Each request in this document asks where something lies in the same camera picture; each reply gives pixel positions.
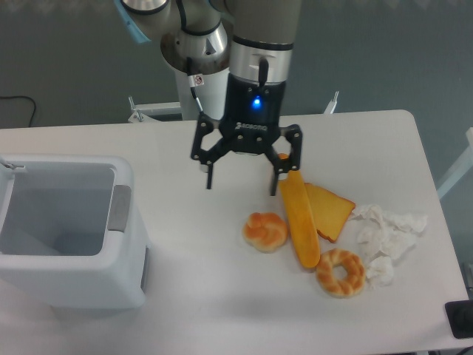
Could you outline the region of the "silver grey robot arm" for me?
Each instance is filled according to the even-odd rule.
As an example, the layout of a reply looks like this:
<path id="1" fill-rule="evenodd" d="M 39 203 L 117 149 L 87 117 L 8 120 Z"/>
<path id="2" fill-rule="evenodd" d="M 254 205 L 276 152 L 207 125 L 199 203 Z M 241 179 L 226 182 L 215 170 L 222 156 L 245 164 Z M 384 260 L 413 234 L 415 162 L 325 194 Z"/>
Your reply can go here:
<path id="1" fill-rule="evenodd" d="M 197 76 L 229 70 L 222 117 L 198 108 L 191 158 L 208 174 L 228 152 L 264 155 L 273 175 L 300 167 L 302 131 L 279 124 L 300 1 L 117 1 L 129 29 L 174 40 L 191 94 Z"/>

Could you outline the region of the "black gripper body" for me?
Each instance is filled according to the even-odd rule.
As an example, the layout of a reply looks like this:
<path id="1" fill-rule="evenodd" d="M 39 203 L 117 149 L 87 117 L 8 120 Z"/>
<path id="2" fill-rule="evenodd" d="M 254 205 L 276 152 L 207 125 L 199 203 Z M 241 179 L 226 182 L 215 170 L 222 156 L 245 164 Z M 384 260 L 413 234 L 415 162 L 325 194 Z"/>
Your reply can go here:
<path id="1" fill-rule="evenodd" d="M 216 144 L 220 156 L 228 152 L 276 157 L 273 143 L 280 137 L 279 117 L 286 83 L 243 81 L 228 76 L 225 108 L 220 119 L 222 138 Z"/>

